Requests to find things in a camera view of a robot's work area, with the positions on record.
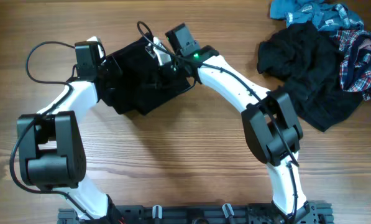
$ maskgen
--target blue denim fabric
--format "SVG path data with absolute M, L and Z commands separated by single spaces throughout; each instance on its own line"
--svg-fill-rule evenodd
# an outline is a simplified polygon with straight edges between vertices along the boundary
M 345 4 L 307 3 L 296 12 L 287 12 L 286 26 L 294 23 L 312 21 L 318 31 L 337 31 L 339 29 L 364 29 L 364 22 Z
M 323 3 L 324 0 L 274 0 L 271 3 L 271 19 L 285 19 L 286 13 L 299 10 L 306 3 Z

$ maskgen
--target wooden floor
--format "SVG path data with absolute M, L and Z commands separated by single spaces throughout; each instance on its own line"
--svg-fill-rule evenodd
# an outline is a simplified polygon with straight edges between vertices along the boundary
M 58 196 L 16 187 L 8 159 L 16 119 L 47 106 L 62 91 L 30 81 L 24 62 L 45 40 L 74 44 L 97 35 L 107 53 L 140 37 L 142 20 L 163 38 L 186 22 L 201 45 L 212 45 L 253 82 L 280 82 L 255 69 L 257 46 L 285 22 L 268 17 L 269 1 L 38 1 L 0 0 L 0 223 L 56 223 Z M 346 1 L 371 30 L 371 0 Z M 34 54 L 31 72 L 66 80 L 75 53 L 47 46 Z M 371 223 L 371 101 L 347 121 L 320 133 L 301 120 L 301 181 L 310 200 L 333 204 L 336 223 Z M 80 124 L 87 173 L 117 205 L 197 205 L 270 202 L 267 171 L 244 141 L 238 112 L 206 86 L 140 116 L 119 116 L 100 102 Z

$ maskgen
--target black garment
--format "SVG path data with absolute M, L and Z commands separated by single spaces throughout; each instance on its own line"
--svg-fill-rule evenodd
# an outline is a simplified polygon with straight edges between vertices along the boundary
M 190 87 L 185 75 L 159 67 L 145 50 L 147 44 L 141 38 L 106 57 L 106 70 L 96 84 L 98 95 L 118 114 L 137 110 L 145 115 Z
M 292 24 L 259 47 L 259 73 L 283 80 L 298 114 L 320 131 L 347 119 L 362 101 L 361 93 L 342 91 L 344 55 L 328 34 L 311 22 Z

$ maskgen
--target plaid shirt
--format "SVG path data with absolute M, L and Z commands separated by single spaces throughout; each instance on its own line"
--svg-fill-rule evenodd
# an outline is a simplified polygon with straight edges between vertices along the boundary
M 357 44 L 359 46 L 354 46 L 358 37 L 361 37 L 359 40 L 364 40 L 362 43 L 358 41 Z M 331 38 L 340 45 L 339 50 L 345 53 L 344 61 L 340 65 L 341 88 L 349 92 L 361 91 L 363 93 L 364 100 L 370 100 L 371 46 L 364 47 L 364 44 L 366 43 L 366 40 L 371 40 L 371 33 L 365 30 L 340 30 L 334 35 L 331 35 Z

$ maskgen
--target wooden table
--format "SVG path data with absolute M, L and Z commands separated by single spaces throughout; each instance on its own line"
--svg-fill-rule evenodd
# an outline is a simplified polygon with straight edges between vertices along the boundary
M 371 30 L 371 1 L 346 1 Z M 268 17 L 268 1 L 0 1 L 0 223 L 56 223 L 58 196 L 16 187 L 8 159 L 16 119 L 47 106 L 62 86 L 30 81 L 24 62 L 45 40 L 74 44 L 97 35 L 107 53 L 140 37 L 145 21 L 163 38 L 186 22 L 201 45 L 212 45 L 239 72 L 275 89 L 255 69 L 257 46 L 285 27 Z M 31 60 L 32 74 L 66 80 L 76 62 L 71 49 L 46 46 Z M 301 120 L 301 181 L 310 200 L 333 204 L 336 223 L 371 223 L 371 101 L 325 133 Z M 100 102 L 80 123 L 87 173 L 117 205 L 234 205 L 270 202 L 267 171 L 244 141 L 238 112 L 206 86 L 147 116 L 120 116 Z

